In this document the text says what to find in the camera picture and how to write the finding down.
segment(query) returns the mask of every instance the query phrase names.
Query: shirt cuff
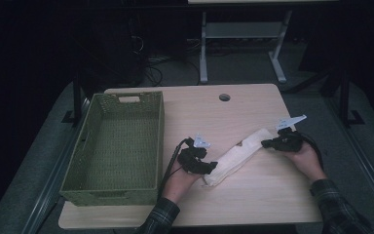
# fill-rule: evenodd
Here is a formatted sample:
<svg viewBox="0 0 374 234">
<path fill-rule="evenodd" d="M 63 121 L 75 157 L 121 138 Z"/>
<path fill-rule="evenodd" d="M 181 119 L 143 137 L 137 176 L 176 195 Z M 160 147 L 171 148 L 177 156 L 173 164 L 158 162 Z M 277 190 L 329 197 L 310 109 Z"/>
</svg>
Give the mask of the shirt cuff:
<svg viewBox="0 0 374 234">
<path fill-rule="evenodd" d="M 331 179 L 319 179 L 312 184 L 312 195 L 320 204 L 326 200 L 341 198 L 342 195 Z"/>
<path fill-rule="evenodd" d="M 167 198 L 160 198 L 150 216 L 164 225 L 172 225 L 180 209 Z"/>
</svg>

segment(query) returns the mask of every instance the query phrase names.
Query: hand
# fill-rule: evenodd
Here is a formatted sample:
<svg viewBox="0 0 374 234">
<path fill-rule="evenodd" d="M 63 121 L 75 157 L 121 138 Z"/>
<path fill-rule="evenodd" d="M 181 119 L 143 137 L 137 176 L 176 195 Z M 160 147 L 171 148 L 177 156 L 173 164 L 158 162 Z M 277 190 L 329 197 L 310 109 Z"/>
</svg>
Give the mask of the hand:
<svg viewBox="0 0 374 234">
<path fill-rule="evenodd" d="M 290 159 L 296 168 L 308 177 L 312 184 L 318 179 L 327 178 L 318 161 L 318 156 L 312 146 L 303 142 L 299 152 L 283 152 L 283 155 Z"/>
<path fill-rule="evenodd" d="M 174 161 L 171 172 L 175 173 L 168 178 L 162 197 L 167 198 L 173 203 L 177 204 L 181 198 L 187 194 L 191 185 L 193 185 L 193 183 L 203 175 L 186 173 L 183 169 L 181 169 L 181 165 L 178 163 L 178 160 Z"/>
</svg>

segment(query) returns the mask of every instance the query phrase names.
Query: person's left hand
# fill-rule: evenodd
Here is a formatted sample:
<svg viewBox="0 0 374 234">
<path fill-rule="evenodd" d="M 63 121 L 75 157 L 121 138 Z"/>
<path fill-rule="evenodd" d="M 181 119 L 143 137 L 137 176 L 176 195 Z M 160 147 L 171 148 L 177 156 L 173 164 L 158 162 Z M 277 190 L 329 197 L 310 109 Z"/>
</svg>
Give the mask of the person's left hand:
<svg viewBox="0 0 374 234">
<path fill-rule="evenodd" d="M 167 198 L 173 203 L 177 204 L 181 198 L 187 194 L 191 185 L 193 185 L 193 183 L 203 175 L 189 174 L 185 172 L 178 163 L 178 160 L 174 161 L 171 172 L 175 173 L 168 178 L 162 197 Z"/>
</svg>

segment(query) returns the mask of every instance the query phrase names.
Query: basket handle hole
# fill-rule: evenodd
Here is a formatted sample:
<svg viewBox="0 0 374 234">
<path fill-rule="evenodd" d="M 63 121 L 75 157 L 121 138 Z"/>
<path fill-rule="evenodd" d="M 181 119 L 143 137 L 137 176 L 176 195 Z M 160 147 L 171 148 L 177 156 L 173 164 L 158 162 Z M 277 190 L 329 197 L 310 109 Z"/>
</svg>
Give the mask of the basket handle hole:
<svg viewBox="0 0 374 234">
<path fill-rule="evenodd" d="M 118 97 L 120 102 L 139 102 L 139 97 Z"/>
</svg>

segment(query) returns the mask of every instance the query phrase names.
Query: plaid sleeve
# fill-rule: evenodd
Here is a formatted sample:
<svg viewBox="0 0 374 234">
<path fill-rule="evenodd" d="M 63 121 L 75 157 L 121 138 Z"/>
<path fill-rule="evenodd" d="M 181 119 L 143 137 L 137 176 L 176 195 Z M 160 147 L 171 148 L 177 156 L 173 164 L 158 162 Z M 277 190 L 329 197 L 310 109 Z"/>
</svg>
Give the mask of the plaid sleeve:
<svg viewBox="0 0 374 234">
<path fill-rule="evenodd" d="M 373 233 L 369 221 L 348 203 L 332 180 L 315 181 L 312 194 L 323 218 L 322 234 Z"/>
<path fill-rule="evenodd" d="M 161 198 L 148 215 L 145 222 L 136 229 L 136 234 L 166 234 L 171 229 L 172 223 L 180 209 L 172 201 Z"/>
</svg>

